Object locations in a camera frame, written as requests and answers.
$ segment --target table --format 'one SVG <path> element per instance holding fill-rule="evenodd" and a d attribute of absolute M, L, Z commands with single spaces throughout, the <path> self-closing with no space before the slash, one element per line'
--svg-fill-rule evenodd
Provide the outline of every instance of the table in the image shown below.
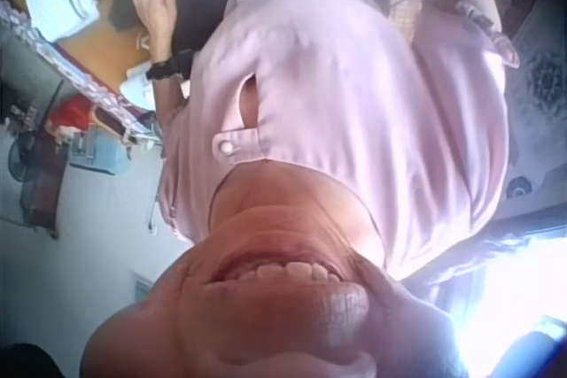
<path fill-rule="evenodd" d="M 101 0 L 101 18 L 80 33 L 48 43 L 33 29 L 26 0 L 0 0 L 0 20 L 7 23 L 31 49 L 45 58 L 93 102 L 114 115 L 133 134 L 146 133 L 137 123 L 142 110 L 120 94 L 126 71 L 148 60 L 136 47 L 142 28 L 117 32 L 108 19 L 113 0 Z"/>

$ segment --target sleeve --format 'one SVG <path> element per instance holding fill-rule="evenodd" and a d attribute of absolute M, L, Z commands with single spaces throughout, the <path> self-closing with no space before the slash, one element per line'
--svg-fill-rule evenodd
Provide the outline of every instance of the sleeve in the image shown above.
<path fill-rule="evenodd" d="M 178 217 L 178 210 L 184 211 L 180 203 L 184 202 L 179 190 L 187 185 L 181 181 L 187 179 L 183 168 L 187 166 L 182 161 L 189 149 L 189 103 L 185 103 L 167 117 L 166 125 L 162 128 L 164 159 L 161 183 L 159 187 L 159 208 L 166 225 L 179 239 L 190 239 L 190 224 L 188 218 Z"/>
<path fill-rule="evenodd" d="M 424 4 L 413 44 L 467 186 L 470 232 L 464 239 L 500 202 L 509 161 L 504 70 L 519 61 L 508 38 L 463 3 L 449 10 Z"/>

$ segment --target red object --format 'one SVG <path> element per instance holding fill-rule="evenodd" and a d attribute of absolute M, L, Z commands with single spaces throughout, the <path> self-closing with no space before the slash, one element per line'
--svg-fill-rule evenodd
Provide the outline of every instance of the red object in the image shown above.
<path fill-rule="evenodd" d="M 54 127 L 76 127 L 86 132 L 89 129 L 89 113 L 93 103 L 83 95 L 75 95 L 55 106 L 50 113 L 50 124 Z"/>

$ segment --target wooden table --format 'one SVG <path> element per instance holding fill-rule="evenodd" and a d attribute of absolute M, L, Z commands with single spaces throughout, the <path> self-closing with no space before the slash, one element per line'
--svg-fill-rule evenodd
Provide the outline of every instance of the wooden table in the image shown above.
<path fill-rule="evenodd" d="M 7 1 L 15 10 L 27 13 L 26 0 Z M 74 66 L 86 73 L 87 81 L 92 76 L 93 86 L 96 89 L 102 89 L 102 91 L 116 97 L 116 100 L 103 99 L 104 102 L 100 102 L 100 99 L 98 99 L 95 102 L 100 103 L 109 111 L 124 108 L 123 114 L 125 116 L 130 114 L 135 117 L 139 115 L 139 110 L 128 105 L 128 101 L 119 95 L 119 87 L 126 80 L 126 71 L 147 61 L 149 56 L 146 50 L 139 50 L 136 47 L 136 39 L 143 31 L 141 28 L 130 28 L 121 32 L 114 29 L 108 19 L 112 5 L 113 0 L 100 0 L 101 18 L 80 33 L 58 41 L 54 47 L 65 59 L 68 59 Z M 89 96 L 89 93 L 84 93 L 84 90 L 81 90 L 81 92 Z M 117 111 L 111 112 L 114 115 L 121 113 L 120 111 L 118 111 L 118 114 Z M 132 117 L 129 117 L 129 119 L 118 118 L 124 122 L 131 120 Z"/>

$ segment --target black watch strap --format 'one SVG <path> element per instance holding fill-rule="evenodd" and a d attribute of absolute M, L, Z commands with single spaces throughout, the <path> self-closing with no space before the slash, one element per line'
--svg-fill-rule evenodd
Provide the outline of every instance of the black watch strap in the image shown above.
<path fill-rule="evenodd" d="M 182 50 L 167 61 L 153 64 L 145 76 L 148 80 L 164 80 L 175 74 L 181 74 L 184 80 L 189 80 L 194 57 L 194 50 Z"/>

